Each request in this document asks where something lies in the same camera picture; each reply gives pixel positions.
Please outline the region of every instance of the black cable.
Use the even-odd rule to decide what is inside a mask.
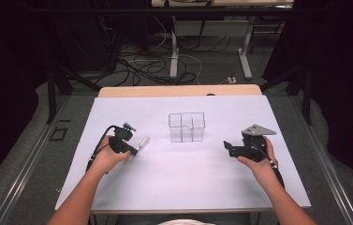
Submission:
[[[103,149],[105,146],[107,146],[107,145],[105,145],[105,146],[103,146],[103,147],[101,147],[101,148],[99,149],[100,144],[103,142],[104,138],[106,137],[107,133],[109,132],[109,130],[110,130],[111,128],[117,128],[117,127],[116,127],[116,126],[109,126],[109,127],[106,129],[106,131],[104,131],[102,137],[100,138],[100,141],[98,142],[98,144],[97,144],[97,146],[96,146],[96,148],[95,148],[94,153],[91,155],[91,158],[89,158],[88,165],[86,166],[86,172],[87,172],[87,171],[89,170],[89,168],[92,166],[92,163],[94,162],[97,153],[98,153],[101,149]]]
[[[107,225],[107,223],[109,222],[109,217],[110,217],[110,215],[107,215],[106,222],[104,223],[105,225]]]
[[[122,73],[122,72],[127,72],[127,73],[126,73],[126,77],[125,77],[121,82],[116,83],[115,85],[113,85],[113,86],[120,86],[120,85],[122,85],[123,83],[125,83],[126,80],[128,79],[129,74],[130,74],[130,71],[129,71],[129,70],[117,70],[117,71],[114,71],[114,72],[111,73],[111,74],[103,75],[102,77],[100,77],[99,79],[97,79],[97,80],[95,81],[95,84],[98,84],[98,83],[99,83],[101,80],[103,80],[104,78],[107,78],[107,77],[109,77],[109,76],[115,75],[115,74],[117,74],[117,73]]]
[[[205,7],[206,7],[206,8],[209,7],[209,6],[212,4],[213,1],[214,1],[214,0],[208,0],[208,1],[206,1]],[[201,37],[202,37],[203,27],[205,26],[205,23],[206,23],[206,20],[202,20],[201,27],[200,27],[200,30],[199,30],[199,42],[197,43],[196,48],[199,47],[200,39],[201,39]]]
[[[274,171],[276,178],[278,179],[279,183],[281,184],[281,186],[283,188],[285,188],[285,183],[284,183],[284,179],[282,178],[281,173],[278,170],[278,166],[275,164],[274,161],[272,161],[272,159],[259,147],[257,147],[257,145],[255,145],[254,143],[251,142],[251,144],[256,147],[256,149],[267,159],[269,160],[270,164],[272,165],[272,170]]]
[[[143,76],[151,81],[154,81],[156,83],[161,83],[161,84],[170,84],[170,85],[179,85],[181,83],[190,83],[192,81],[195,80],[196,78],[196,75],[194,73],[191,73],[191,72],[187,72],[186,71],[186,65],[185,63],[182,61],[182,60],[179,60],[180,62],[182,62],[183,66],[184,66],[184,73],[182,73],[178,78],[174,79],[174,78],[170,78],[170,77],[158,77],[158,76],[155,76],[153,75],[152,73],[150,72],[145,72],[145,71],[142,71],[141,70],[141,67],[140,68],[136,68],[136,67],[133,67],[132,65],[130,65],[126,60],[124,59],[119,59],[120,60],[120,63],[124,64],[126,67],[128,68],[131,68],[134,72],[137,73],[137,75],[140,75],[140,76]],[[187,75],[191,75],[191,78],[190,79],[187,79],[185,80],[184,78],[187,76]]]
[[[256,218],[256,225],[260,222],[260,217],[261,217],[261,212],[257,213],[257,218]]]
[[[97,217],[96,217],[96,214],[94,214],[94,225],[97,225]]]
[[[226,48],[228,48],[230,42],[231,42],[231,37],[228,37],[228,43],[226,44],[225,47],[223,47],[223,49],[220,50],[214,50],[214,48],[216,48],[221,42],[223,42],[223,40],[226,38],[227,36],[222,37],[222,39],[220,39],[220,41],[218,41],[214,46],[212,46],[210,49],[208,50],[199,50],[199,49],[195,49],[195,48],[188,48],[188,46],[190,45],[189,42],[187,47],[183,47],[181,45],[178,45],[179,49],[185,51],[185,52],[189,52],[189,53],[209,53],[209,52],[215,52],[215,53],[220,53],[223,50],[225,50]]]

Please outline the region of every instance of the table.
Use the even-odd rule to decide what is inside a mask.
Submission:
[[[168,113],[205,112],[203,142],[170,142]],[[224,115],[218,118],[219,112]],[[110,125],[137,129],[132,146],[150,134],[136,157],[118,164],[100,181],[94,214],[247,212],[272,209],[252,173],[229,157],[223,140],[242,144],[241,131],[253,123],[271,136],[288,193],[311,206],[271,107],[258,86],[153,86],[103,88],[82,133],[57,209],[83,176],[89,154]]]
[[[165,0],[152,0],[153,7],[163,8]],[[214,0],[211,7],[266,7],[293,4],[293,0]],[[169,0],[172,8],[204,7],[206,2],[183,3]],[[206,21],[202,34],[199,33],[202,21],[176,21],[173,17],[174,31],[172,31],[172,57],[170,61],[171,78],[177,76],[177,65],[179,49],[177,47],[177,36],[234,36],[243,37],[243,47],[238,49],[243,75],[245,79],[252,79],[252,72],[246,58],[246,52],[252,36],[255,17],[249,17],[248,21]]]

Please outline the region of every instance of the clear acrylic box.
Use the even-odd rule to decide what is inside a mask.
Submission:
[[[202,142],[205,114],[203,112],[171,113],[169,130],[170,141],[173,143]]]

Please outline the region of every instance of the black wall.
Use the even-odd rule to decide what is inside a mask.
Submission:
[[[21,14],[12,1],[0,1],[0,164],[31,120],[44,82]]]
[[[263,77],[272,81],[293,66],[314,67],[313,99],[330,127],[328,150],[353,169],[353,0],[296,2],[331,13],[290,18]]]

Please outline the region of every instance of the cable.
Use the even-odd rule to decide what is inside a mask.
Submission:
[[[94,214],[94,225],[97,225],[97,217],[96,217],[96,214]]]
[[[257,218],[256,218],[256,225],[260,222],[260,217],[261,217],[261,212],[257,213]]]
[[[101,149],[103,149],[103,147],[101,147],[100,149],[98,149],[98,148],[99,148],[100,144],[103,142],[104,138],[106,137],[107,132],[109,132],[109,130],[110,130],[111,128],[116,128],[116,126],[110,126],[110,127],[108,127],[108,128],[106,129],[106,131],[104,131],[102,137],[100,138],[99,143],[97,144],[97,146],[96,146],[96,148],[95,148],[94,153],[92,153],[91,157],[89,158],[88,165],[86,166],[86,171],[88,171],[89,168],[91,167],[92,163],[94,162],[94,160],[95,160],[95,158],[96,158],[97,153],[98,153]]]
[[[220,39],[220,41],[218,41],[213,47],[211,47],[210,49],[208,50],[198,50],[198,49],[195,49],[195,48],[188,48],[188,47],[183,47],[181,46],[180,44],[178,44],[178,47],[179,49],[183,50],[183,51],[186,51],[186,52],[192,52],[192,53],[208,53],[208,52],[216,52],[216,53],[220,53],[222,52],[223,50],[225,50],[226,48],[228,48],[229,44],[231,43],[231,37],[228,37],[228,43],[225,47],[223,47],[223,49],[220,49],[220,50],[214,50],[214,48],[216,48],[218,45],[220,45],[221,42],[223,42],[223,40],[226,38],[227,36],[224,36],[222,37],[222,39]]]
[[[222,82],[218,83],[217,85],[220,85],[220,84],[223,84],[223,83],[226,83],[228,82],[228,79],[227,80],[223,80]]]
[[[96,153],[99,153],[103,148],[105,148],[107,145],[110,145],[109,143],[106,143],[103,147],[99,148]]]
[[[125,83],[126,80],[129,78],[130,71],[129,71],[128,69],[127,69],[127,70],[114,71],[114,72],[111,73],[111,74],[104,74],[102,77],[100,77],[99,79],[97,79],[97,80],[95,81],[95,84],[98,84],[98,83],[99,83],[101,80],[103,80],[104,78],[107,78],[107,77],[109,77],[109,76],[112,76],[112,75],[115,75],[115,74],[121,73],[121,72],[126,72],[125,78],[124,78],[121,82],[119,82],[119,83],[113,85],[113,86],[120,86],[120,85],[122,85],[123,83]]]
[[[202,71],[202,64],[201,64],[201,62],[197,59],[197,58],[195,58],[195,57],[193,57],[193,56],[191,56],[191,55],[188,55],[188,54],[179,54],[179,57],[180,56],[187,56],[187,57],[190,57],[190,58],[192,58],[192,59],[194,59],[194,60],[196,60],[197,62],[199,62],[199,73],[197,74],[197,83],[199,84],[199,85],[201,85],[200,83],[199,83],[199,74],[200,74],[200,72]]]
[[[167,30],[165,29],[164,25],[156,18],[154,17],[154,19],[156,19],[156,21],[159,23],[159,25],[161,25],[162,29],[164,29],[164,40],[162,40],[161,43],[159,43],[155,48],[159,48],[163,43],[165,43],[165,41],[167,40]]]
[[[110,215],[107,215],[106,222],[104,223],[105,225],[107,225],[107,223],[109,222],[109,218],[110,218]]]
[[[270,164],[272,165],[272,170],[274,171],[276,178],[278,179],[279,183],[281,184],[281,186],[283,188],[285,188],[285,183],[284,183],[284,179],[282,178],[281,173],[278,170],[278,166],[275,164],[274,161],[272,161],[272,159],[266,154],[264,153],[263,150],[261,150],[261,148],[259,148],[257,145],[255,145],[254,143],[251,142],[251,144],[256,147],[256,149],[267,159],[269,160]]]
[[[195,78],[196,78],[195,74],[189,73],[189,72],[186,71],[186,66],[185,66],[185,63],[183,61],[181,61],[181,62],[184,65],[184,73],[182,73],[179,76],[179,78],[176,78],[176,79],[172,79],[170,77],[158,77],[158,76],[155,76],[151,72],[147,72],[147,71],[143,71],[142,70],[142,68],[146,68],[148,66],[143,66],[143,67],[140,67],[140,68],[136,68],[136,67],[133,67],[132,65],[130,65],[126,60],[124,60],[122,58],[120,58],[119,61],[120,61],[121,64],[123,64],[126,67],[128,67],[129,69],[131,69],[131,71],[135,72],[137,76],[145,77],[145,78],[147,78],[147,79],[149,79],[151,81],[154,81],[156,83],[179,85],[181,83],[190,83],[190,82],[194,81]],[[186,79],[185,77],[187,75],[191,75],[192,78],[190,78],[190,79],[187,78]]]

